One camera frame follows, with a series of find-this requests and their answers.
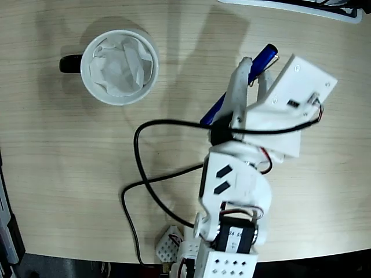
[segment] wood grain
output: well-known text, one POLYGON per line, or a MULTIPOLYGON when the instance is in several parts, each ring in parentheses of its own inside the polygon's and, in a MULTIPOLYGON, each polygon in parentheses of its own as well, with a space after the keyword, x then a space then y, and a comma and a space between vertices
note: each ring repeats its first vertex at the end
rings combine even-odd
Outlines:
MULTIPOLYGON (((2 1, 0 147, 10 202, 27 252, 136 262, 122 188, 139 179, 134 130, 154 118, 198 120, 225 91, 243 56, 279 49, 276 75, 292 53, 339 79, 320 125, 303 133, 301 158, 275 165, 268 242, 272 261, 371 248, 371 17, 358 25, 214 0, 2 1), (59 59, 104 31, 140 27, 158 45, 155 89, 139 103, 96 101, 59 59)), ((198 163, 204 131, 156 127, 141 153, 153 176, 198 163)), ((154 187, 193 221, 201 172, 154 187)), ((144 188, 128 193, 143 260, 172 223, 144 188)))

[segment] black wire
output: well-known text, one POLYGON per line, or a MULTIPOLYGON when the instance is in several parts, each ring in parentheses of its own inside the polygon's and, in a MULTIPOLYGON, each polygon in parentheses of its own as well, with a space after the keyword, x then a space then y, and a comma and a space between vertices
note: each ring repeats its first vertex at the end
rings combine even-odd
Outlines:
POLYGON ((133 146, 134 146, 134 156, 135 160, 138 166, 138 170, 140 173, 140 176, 143 180, 144 185, 146 186, 148 192, 152 196, 152 198, 155 200, 157 205, 170 217, 178 221, 179 223, 183 224, 184 226, 193 228, 194 225, 189 223, 188 221, 180 218, 178 215, 173 213, 171 210, 169 210, 165 204, 160 200, 160 198, 156 195, 154 190, 152 189, 150 182, 146 176, 146 173, 144 171, 143 164, 141 162, 140 158, 140 151, 139 151, 139 135, 146 127, 155 126, 155 125, 177 125, 177 126, 188 126, 188 127, 194 127, 198 129, 208 129, 208 130, 225 130, 227 132, 233 132, 233 133, 241 133, 241 134, 257 134, 257 135, 274 135, 274 134, 283 134, 283 133, 290 133, 293 131, 299 131, 302 129, 305 129, 307 127, 310 127, 316 123, 319 122, 319 118, 316 118, 314 120, 302 123, 300 125, 290 127, 288 129, 281 129, 281 130, 245 130, 245 129, 231 129, 229 127, 221 127, 221 126, 213 126, 213 125, 204 125, 201 123, 195 123, 195 122, 187 122, 184 120, 173 120, 173 119, 160 119, 160 120, 151 120, 148 122, 143 123, 140 125, 134 134, 134 140, 133 140, 133 146))
POLYGON ((269 153, 267 152, 267 150, 265 148, 262 148, 262 147, 260 147, 260 149, 263 152, 263 154, 265 155, 265 157, 268 159, 268 162, 269 162, 268 168, 265 169, 264 171, 261 171, 261 174, 262 175, 265 175, 265 174, 268 174, 272 170, 272 168, 273 168, 273 162, 272 162, 272 159, 269 156, 269 153))
MULTIPOLYGON (((149 179, 148 181, 149 182, 157 182, 157 181, 164 181, 164 180, 168 180, 170 178, 175 178, 175 177, 178 177, 180 175, 184 175, 184 174, 187 174, 189 172, 192 172, 192 171, 195 171, 197 169, 200 169, 202 168, 203 166, 203 163, 200 163, 200 164, 197 164, 195 166, 192 166, 192 167, 189 167, 189 168, 186 168, 184 170, 181 170, 181 171, 178 171, 178 172, 175 172, 173 174, 168 174, 168 175, 164 175, 164 176, 161 176, 161 177, 158 177, 158 178, 151 178, 149 179)), ((127 187, 125 187, 121 193, 121 204, 122 204, 122 208, 123 208, 123 211, 128 219, 128 222, 129 222, 129 225, 130 225, 130 229, 132 230, 132 233, 133 233, 133 237, 134 237, 134 245, 135 245, 135 250, 136 250, 136 255, 137 255, 137 259, 139 261, 139 263, 146 267, 146 268, 149 268, 149 267, 152 267, 151 265, 148 265, 148 264, 145 264, 143 263, 143 261, 141 260, 141 256, 140 256, 140 246, 139 246, 139 239, 138 239, 138 235, 137 235, 137 232, 135 230, 135 227, 134 227, 134 224, 133 224, 133 221, 132 221, 132 218, 130 217, 130 214, 129 214, 129 211, 128 211, 128 208, 126 206, 126 202, 125 202, 125 193, 134 188, 134 187, 137 187, 139 185, 143 185, 144 182, 143 181, 138 181, 138 182, 135 182, 133 184, 130 184, 128 185, 127 187)))
POLYGON ((187 122, 187 121, 183 121, 183 120, 173 120, 173 119, 151 120, 151 121, 145 122, 142 125, 140 125, 137 128, 137 130, 135 131, 134 139, 133 139, 133 145, 134 145, 135 160, 136 160, 136 163, 137 163, 137 166, 138 166, 139 173, 140 173, 140 175, 142 177, 142 181, 135 182, 134 184, 128 185, 127 187, 124 188, 124 190, 121 193, 122 207, 123 207, 123 210, 125 212, 125 215, 126 215, 126 217, 128 219, 130 228, 131 228, 132 233, 133 233, 133 236, 134 236, 134 244, 135 244, 136 254, 137 254, 137 258, 138 258, 139 263, 142 266, 151 267, 150 265, 144 264, 143 261, 141 260, 138 235, 136 233, 136 230, 135 230, 133 221, 132 221, 132 219, 130 217, 130 214, 128 212, 128 208, 126 207, 125 193, 128 190, 130 190, 130 189, 132 189, 132 188, 134 188, 136 186, 139 186, 139 185, 143 185, 144 184, 146 186, 148 192, 150 193, 151 197, 156 201, 157 205, 165 213, 167 213, 169 216, 171 216, 173 219, 175 219, 179 223, 183 224, 184 226, 188 226, 190 228, 193 228, 194 227, 193 224, 191 224, 188 221, 180 218, 178 215, 176 215, 175 213, 173 213, 171 210, 169 210, 165 206, 165 204, 159 199, 159 197, 153 191, 150 183, 151 182, 168 180, 170 178, 175 178, 175 177, 178 177, 180 175, 189 173, 191 171, 200 169, 203 166, 203 164, 201 163, 201 164, 198 164, 196 166, 189 167, 189 168, 187 168, 187 169, 185 169, 183 171, 179 171, 179 172, 176 172, 176 173, 173 173, 173 174, 169 174, 169 175, 165 175, 165 176, 158 177, 158 178, 148 179, 147 176, 146 176, 146 173, 144 171, 143 164, 141 162, 140 151, 139 151, 139 135, 140 135, 140 133, 146 127, 155 126, 155 125, 178 125, 178 126, 188 126, 188 127, 199 128, 199 129, 208 129, 208 130, 219 129, 219 130, 225 130, 225 131, 232 132, 232 133, 241 133, 241 134, 274 135, 274 134, 283 134, 283 133, 290 133, 290 132, 293 132, 293 131, 299 131, 299 130, 305 129, 307 127, 310 127, 310 126, 318 123, 319 121, 320 121, 320 117, 318 117, 318 118, 316 118, 314 120, 311 120, 311 121, 302 123, 300 125, 297 125, 297 126, 294 126, 294 127, 290 127, 288 129, 281 129, 281 130, 244 130, 244 129, 231 129, 229 127, 212 126, 212 125, 209 126, 209 125, 203 125, 203 124, 195 123, 195 122, 187 122))
POLYGON ((324 1, 322 1, 321 3, 318 3, 320 6, 322 6, 322 5, 324 5, 324 4, 326 4, 326 3, 328 3, 328 2, 330 2, 330 0, 324 0, 324 1))

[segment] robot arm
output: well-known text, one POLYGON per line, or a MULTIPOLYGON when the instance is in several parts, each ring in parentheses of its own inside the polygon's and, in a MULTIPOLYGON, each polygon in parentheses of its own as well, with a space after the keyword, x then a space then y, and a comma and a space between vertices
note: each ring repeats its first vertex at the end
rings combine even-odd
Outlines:
MULTIPOLYGON (((268 71, 259 76, 257 101, 246 106, 251 65, 251 58, 245 57, 233 72, 213 125, 249 130, 299 125, 313 117, 316 103, 323 103, 337 83, 334 77, 292 56, 274 82, 268 71)), ((199 191, 205 213, 197 214, 193 237, 185 237, 177 258, 178 263, 195 259, 195 269, 189 272, 183 268, 181 276, 253 276, 258 257, 254 245, 265 242, 272 199, 270 185, 257 168, 269 157, 279 163, 299 157, 300 135, 300 131, 274 136, 210 132, 213 146, 205 158, 199 191), (228 216, 244 211, 247 218, 228 216), (197 245, 191 252, 190 241, 197 245)))

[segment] white tissue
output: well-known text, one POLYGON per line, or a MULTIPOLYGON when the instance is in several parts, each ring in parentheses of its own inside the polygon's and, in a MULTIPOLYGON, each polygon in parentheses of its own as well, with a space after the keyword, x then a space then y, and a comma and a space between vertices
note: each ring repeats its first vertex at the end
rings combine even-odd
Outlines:
POLYGON ((152 55, 132 36, 116 35, 95 48, 90 63, 92 81, 108 94, 125 97, 136 93, 151 79, 152 55))

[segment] blue pen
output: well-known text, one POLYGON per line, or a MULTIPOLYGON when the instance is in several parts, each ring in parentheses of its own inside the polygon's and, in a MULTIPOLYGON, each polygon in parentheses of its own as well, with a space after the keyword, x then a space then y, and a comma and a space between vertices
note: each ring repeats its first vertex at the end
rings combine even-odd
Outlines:
MULTIPOLYGON (((248 84, 253 82, 259 74, 261 74, 266 66, 272 61, 278 50, 274 45, 268 44, 253 60, 248 78, 248 84)), ((200 120, 201 124, 211 125, 215 114, 220 110, 225 98, 225 93, 218 99, 218 101, 208 110, 205 116, 200 120)))

